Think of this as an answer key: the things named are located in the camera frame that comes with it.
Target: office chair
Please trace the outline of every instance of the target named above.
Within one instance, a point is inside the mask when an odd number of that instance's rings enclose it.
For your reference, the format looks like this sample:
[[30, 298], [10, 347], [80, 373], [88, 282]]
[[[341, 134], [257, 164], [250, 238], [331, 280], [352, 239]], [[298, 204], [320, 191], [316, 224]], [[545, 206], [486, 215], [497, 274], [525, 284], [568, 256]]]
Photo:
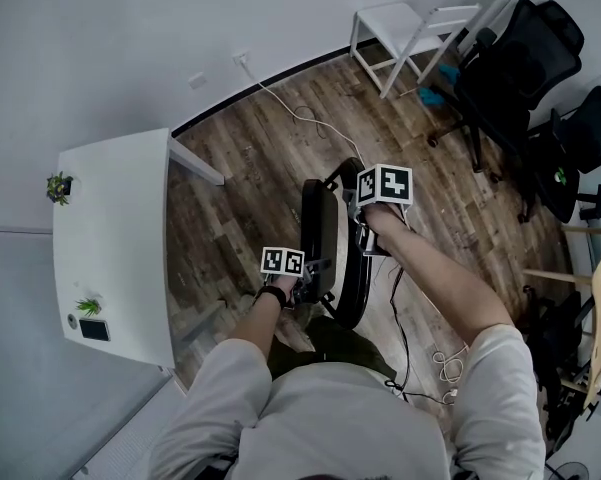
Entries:
[[558, 83], [580, 71], [582, 32], [560, 5], [519, 0], [509, 24], [496, 34], [482, 29], [460, 64], [455, 95], [442, 96], [462, 119], [428, 138], [435, 147], [441, 136], [468, 126], [473, 142], [474, 172], [482, 171], [479, 129], [509, 155], [519, 156], [527, 140], [530, 110]]
[[562, 222], [570, 220], [578, 200], [594, 203], [601, 217], [601, 185], [596, 194], [578, 193], [580, 173], [601, 166], [601, 87], [594, 87], [567, 119], [552, 110], [551, 119], [529, 135], [526, 156], [534, 185], [523, 195], [524, 219], [529, 219], [536, 192]]
[[[580, 369], [577, 351], [582, 339], [582, 321], [593, 308], [593, 297], [581, 305], [580, 292], [572, 292], [556, 307], [553, 301], [538, 298], [530, 286], [525, 286], [524, 292], [529, 297], [530, 326], [520, 332], [527, 334], [538, 387], [546, 389], [546, 433], [555, 441], [549, 450], [553, 453], [571, 435], [573, 424], [582, 413], [584, 394], [563, 388], [560, 378]], [[540, 315], [542, 307], [546, 311]]]

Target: white cable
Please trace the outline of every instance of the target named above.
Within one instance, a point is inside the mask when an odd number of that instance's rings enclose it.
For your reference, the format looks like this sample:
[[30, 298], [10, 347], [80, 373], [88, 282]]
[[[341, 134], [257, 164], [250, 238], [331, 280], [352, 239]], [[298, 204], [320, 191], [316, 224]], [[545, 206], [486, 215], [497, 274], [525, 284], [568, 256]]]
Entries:
[[[431, 356], [433, 362], [442, 365], [439, 375], [441, 381], [448, 382], [449, 384], [455, 384], [460, 380], [460, 377], [462, 377], [462, 371], [464, 370], [464, 363], [462, 362], [462, 359], [460, 359], [458, 356], [462, 354], [465, 350], [467, 350], [466, 345], [449, 358], [445, 357], [444, 353], [440, 352], [439, 350], [433, 353], [433, 355]], [[447, 367], [454, 362], [458, 365], [458, 373], [456, 375], [450, 376], [449, 372], [447, 371]]]
[[293, 117], [295, 117], [298, 121], [306, 121], [307, 123], [316, 123], [316, 124], [321, 124], [322, 126], [326, 126], [327, 128], [331, 128], [334, 132], [336, 132], [338, 135], [340, 135], [340, 137], [342, 137], [344, 140], [346, 140], [349, 144], [351, 144], [353, 146], [353, 148], [356, 150], [356, 155], [358, 155], [358, 158], [360, 159], [360, 161], [362, 162], [362, 165], [364, 166], [364, 159], [362, 158], [362, 154], [360, 153], [360, 150], [358, 149], [358, 145], [353, 142], [349, 137], [347, 137], [346, 135], [340, 133], [335, 127], [333, 127], [332, 125], [330, 125], [329, 123], [325, 123], [323, 121], [317, 121], [316, 119], [309, 119], [307, 117], [300, 117], [298, 114], [296, 114], [293, 110], [291, 110], [284, 101], [282, 101], [278, 95], [276, 93], [274, 93], [272, 90], [270, 90], [269, 88], [265, 87], [264, 85], [262, 85], [260, 83], [260, 81], [254, 77], [251, 74], [251, 71], [249, 70], [249, 66], [247, 66], [247, 63], [244, 59], [240, 60], [240, 65], [242, 66], [242, 69], [244, 69], [245, 73], [247, 73], [247, 75], [249, 76], [249, 78], [251, 78], [251, 80], [258, 84], [260, 87], [262, 87], [265, 91], [267, 91], [269, 94], [271, 94], [271, 96], [273, 96], [275, 99], [277, 99], [280, 104], [287, 110], [287, 112], [289, 112], [289, 114], [291, 114]]
[[[446, 405], [455, 405], [455, 398], [456, 395], [458, 394], [458, 390], [457, 389], [450, 389], [449, 391], [447, 391], [444, 395], [442, 395], [442, 403], [446, 404]], [[454, 398], [453, 402], [449, 402], [447, 401], [447, 397], [451, 396]]]
[[405, 94], [411, 94], [414, 91], [417, 91], [418, 87], [414, 87], [413, 89], [409, 89], [408, 91], [404, 91], [398, 95], [398, 98], [402, 98]]

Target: white t-shirt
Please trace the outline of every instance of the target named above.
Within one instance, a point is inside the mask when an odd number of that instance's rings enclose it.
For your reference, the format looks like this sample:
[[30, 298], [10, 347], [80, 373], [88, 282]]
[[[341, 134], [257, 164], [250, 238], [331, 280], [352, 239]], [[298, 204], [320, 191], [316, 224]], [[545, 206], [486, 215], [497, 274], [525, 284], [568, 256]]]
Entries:
[[237, 452], [231, 480], [543, 478], [545, 445], [531, 356], [497, 325], [473, 343], [453, 407], [451, 442], [436, 420], [365, 368], [319, 363], [275, 382], [260, 350], [227, 340], [205, 359], [184, 409], [156, 444], [151, 479], [195, 478]]

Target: chair armrest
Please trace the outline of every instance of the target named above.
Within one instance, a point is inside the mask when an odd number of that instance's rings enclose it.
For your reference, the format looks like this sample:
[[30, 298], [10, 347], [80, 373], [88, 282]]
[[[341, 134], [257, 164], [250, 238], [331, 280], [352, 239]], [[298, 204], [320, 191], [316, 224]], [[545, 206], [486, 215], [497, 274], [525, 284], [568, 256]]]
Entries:
[[601, 219], [601, 185], [598, 184], [598, 192], [596, 194], [582, 194], [582, 193], [578, 193], [576, 195], [576, 199], [578, 201], [582, 201], [585, 203], [593, 203], [595, 204], [594, 208], [591, 208], [592, 210], [595, 211], [595, 216], [593, 218], [595, 219]]
[[460, 63], [460, 71], [467, 67], [467, 65], [474, 59], [476, 55], [485, 51], [497, 39], [496, 33], [490, 28], [483, 28], [476, 34], [476, 42], [471, 47], [465, 58]]
[[562, 119], [560, 119], [560, 114], [555, 108], [551, 109], [551, 117], [549, 118], [549, 125], [551, 126], [551, 135], [553, 135], [558, 142], [560, 142], [560, 134], [558, 132], [558, 128], [560, 127], [560, 123]]

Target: black watch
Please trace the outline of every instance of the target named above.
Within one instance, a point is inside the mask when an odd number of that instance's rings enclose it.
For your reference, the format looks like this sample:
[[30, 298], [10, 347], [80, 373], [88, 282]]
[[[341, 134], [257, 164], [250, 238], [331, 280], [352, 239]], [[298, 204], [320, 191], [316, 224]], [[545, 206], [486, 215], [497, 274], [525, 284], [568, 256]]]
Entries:
[[253, 300], [253, 302], [255, 303], [255, 301], [258, 300], [260, 298], [260, 295], [262, 295], [263, 293], [270, 293], [276, 299], [278, 299], [278, 302], [280, 303], [280, 309], [291, 307], [289, 301], [287, 300], [287, 294], [284, 293], [284, 291], [281, 288], [271, 285], [263, 286], [262, 288], [260, 288], [258, 290], [258, 293], [256, 293], [256, 298]]

